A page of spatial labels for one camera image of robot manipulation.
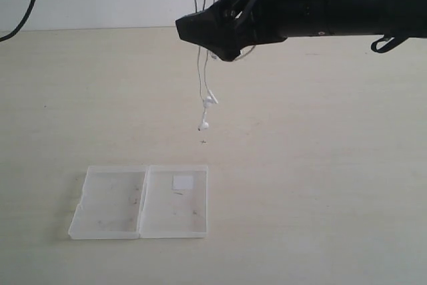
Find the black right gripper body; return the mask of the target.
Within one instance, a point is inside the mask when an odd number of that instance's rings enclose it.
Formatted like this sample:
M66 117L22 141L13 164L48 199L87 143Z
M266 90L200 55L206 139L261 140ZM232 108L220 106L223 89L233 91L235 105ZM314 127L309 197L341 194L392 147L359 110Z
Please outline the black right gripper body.
M236 47L329 34L327 0L230 0L230 41Z

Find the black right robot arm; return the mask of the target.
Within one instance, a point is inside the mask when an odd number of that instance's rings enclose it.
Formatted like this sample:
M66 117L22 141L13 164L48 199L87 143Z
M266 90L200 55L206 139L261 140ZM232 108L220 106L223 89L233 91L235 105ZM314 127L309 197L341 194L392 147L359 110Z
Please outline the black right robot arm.
M378 35L372 51L386 53L426 37L426 0L218 0L175 26L181 40L222 61L292 37Z

